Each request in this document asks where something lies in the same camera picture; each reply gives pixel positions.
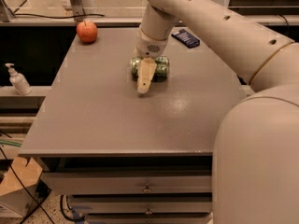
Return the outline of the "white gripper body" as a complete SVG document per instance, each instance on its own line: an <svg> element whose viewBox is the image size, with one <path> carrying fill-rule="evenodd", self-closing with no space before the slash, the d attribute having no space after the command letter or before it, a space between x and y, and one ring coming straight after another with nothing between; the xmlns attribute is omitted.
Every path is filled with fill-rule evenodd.
<svg viewBox="0 0 299 224"><path fill-rule="evenodd" d="M157 58L163 55L168 40L155 40L138 29L135 40L135 55L140 58Z"/></svg>

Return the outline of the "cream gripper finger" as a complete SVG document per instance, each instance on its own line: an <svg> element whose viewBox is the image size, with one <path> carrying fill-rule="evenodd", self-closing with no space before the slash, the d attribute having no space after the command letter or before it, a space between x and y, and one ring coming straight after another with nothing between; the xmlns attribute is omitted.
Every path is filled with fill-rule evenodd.
<svg viewBox="0 0 299 224"><path fill-rule="evenodd" d="M137 91L144 94L149 91L157 64L152 58L144 58L138 65Z"/></svg>

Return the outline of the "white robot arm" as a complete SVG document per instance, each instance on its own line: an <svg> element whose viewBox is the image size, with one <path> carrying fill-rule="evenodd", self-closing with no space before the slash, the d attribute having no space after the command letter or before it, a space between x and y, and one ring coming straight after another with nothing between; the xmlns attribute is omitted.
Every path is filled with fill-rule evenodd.
<svg viewBox="0 0 299 224"><path fill-rule="evenodd" d="M210 0L147 1L138 56L156 58L183 22L253 91L215 137L213 224L299 224L297 43Z"/></svg>

